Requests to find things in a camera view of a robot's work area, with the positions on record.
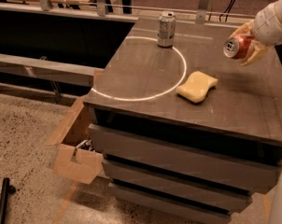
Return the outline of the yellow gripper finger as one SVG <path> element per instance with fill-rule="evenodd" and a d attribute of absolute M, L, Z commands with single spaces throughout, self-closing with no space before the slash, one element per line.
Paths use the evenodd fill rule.
<path fill-rule="evenodd" d="M 244 24 L 242 24 L 240 27 L 238 27 L 236 30 L 234 30 L 230 37 L 235 37 L 237 35 L 249 35 L 253 36 L 252 34 L 252 26 L 253 26 L 253 20 L 250 20 Z"/>
<path fill-rule="evenodd" d="M 249 45 L 246 57 L 241 61 L 241 66 L 250 65 L 267 54 L 270 47 L 253 39 Z"/>

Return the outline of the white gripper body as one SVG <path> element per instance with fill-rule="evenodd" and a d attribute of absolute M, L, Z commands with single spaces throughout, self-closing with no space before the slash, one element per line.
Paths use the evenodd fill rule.
<path fill-rule="evenodd" d="M 263 45 L 282 44 L 282 6 L 272 3 L 256 15 L 252 34 Z"/>

